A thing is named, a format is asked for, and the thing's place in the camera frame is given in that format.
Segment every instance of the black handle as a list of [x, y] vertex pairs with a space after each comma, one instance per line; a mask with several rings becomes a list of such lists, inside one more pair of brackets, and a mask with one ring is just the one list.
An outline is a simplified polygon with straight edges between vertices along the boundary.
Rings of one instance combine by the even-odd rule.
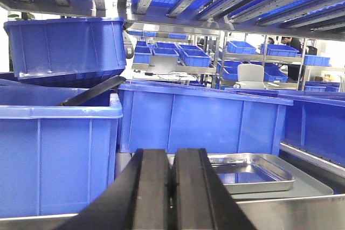
[[82, 103], [96, 97], [97, 95], [100, 95], [104, 93], [105, 91], [112, 89], [123, 82], [125, 82], [126, 78], [123, 76], [113, 76], [112, 78], [107, 79], [106, 81], [90, 88], [89, 90], [78, 94], [77, 96], [67, 99], [61, 103], [58, 104], [58, 106], [78, 106]]

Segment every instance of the desk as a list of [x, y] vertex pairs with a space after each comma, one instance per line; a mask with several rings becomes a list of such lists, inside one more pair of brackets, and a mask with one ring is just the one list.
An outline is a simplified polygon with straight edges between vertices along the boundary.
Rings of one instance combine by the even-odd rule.
[[145, 75], [145, 73], [137, 72], [133, 74], [133, 79], [150, 80], [150, 81], [170, 81], [170, 82], [181, 82], [185, 85], [189, 84], [189, 81], [196, 81], [197, 78], [189, 74], [154, 74]]

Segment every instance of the stainless steel tray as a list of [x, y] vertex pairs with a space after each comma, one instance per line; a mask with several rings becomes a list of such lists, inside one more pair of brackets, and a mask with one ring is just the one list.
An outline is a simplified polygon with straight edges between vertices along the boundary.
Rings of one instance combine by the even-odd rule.
[[209, 155], [209, 160], [231, 194], [287, 191], [296, 180], [256, 154]]

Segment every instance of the blue basket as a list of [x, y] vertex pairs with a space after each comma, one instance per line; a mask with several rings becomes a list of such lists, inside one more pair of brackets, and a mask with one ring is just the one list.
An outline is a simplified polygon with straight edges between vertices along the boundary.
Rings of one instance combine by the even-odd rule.
[[58, 107], [85, 89], [18, 84], [0, 86], [0, 217], [78, 213], [114, 179], [119, 99]]
[[143, 40], [138, 40], [135, 46], [148, 47], [147, 42]]
[[[237, 68], [239, 64], [242, 64], [242, 62], [241, 61], [232, 61], [232, 60], [224, 61], [224, 67], [236, 67]], [[216, 71], [218, 73], [220, 71], [221, 65], [222, 65], [222, 61], [219, 61], [217, 64], [217, 68], [216, 68]]]
[[267, 55], [281, 57], [296, 57], [298, 51], [287, 45], [268, 44]]
[[127, 32], [128, 32], [128, 34], [130, 34], [130, 35], [142, 36], [142, 31], [128, 29]]
[[186, 66], [209, 67], [211, 57], [203, 51], [183, 50], [180, 54]]
[[157, 32], [143, 32], [143, 35], [146, 37], [156, 37]]
[[275, 67], [265, 67], [264, 81], [267, 82], [286, 82], [288, 76], [280, 72]]
[[156, 45], [158, 48], [173, 48], [175, 50], [178, 49], [177, 45], [175, 43], [161, 43], [161, 42], [156, 42]]
[[237, 67], [224, 67], [223, 78], [237, 81]]
[[245, 41], [228, 41], [227, 51], [231, 53], [255, 54], [256, 48]]
[[149, 64], [152, 55], [152, 50], [149, 47], [137, 46], [134, 50], [133, 63]]
[[[121, 152], [159, 148], [173, 154], [178, 148], [202, 147], [209, 153], [277, 155], [286, 105], [292, 105], [284, 99], [134, 81], [120, 85], [119, 97]], [[222, 123], [205, 127], [205, 120]]]
[[15, 76], [44, 86], [92, 87], [126, 65], [122, 18], [6, 22]]
[[188, 39], [188, 35], [186, 35], [186, 34], [178, 34], [178, 33], [169, 33], [168, 34], [168, 38], [187, 40]]
[[328, 67], [329, 60], [330, 58], [320, 57], [316, 55], [305, 55], [304, 65]]
[[305, 86], [305, 91], [311, 92], [324, 92], [326, 90], [325, 86]]

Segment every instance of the laptop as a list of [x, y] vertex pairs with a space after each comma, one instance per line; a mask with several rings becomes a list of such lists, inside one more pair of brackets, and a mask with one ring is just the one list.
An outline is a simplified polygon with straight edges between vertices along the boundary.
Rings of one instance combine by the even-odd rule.
[[150, 57], [149, 68], [146, 72], [154, 74], [171, 74], [176, 71], [177, 57], [158, 56]]

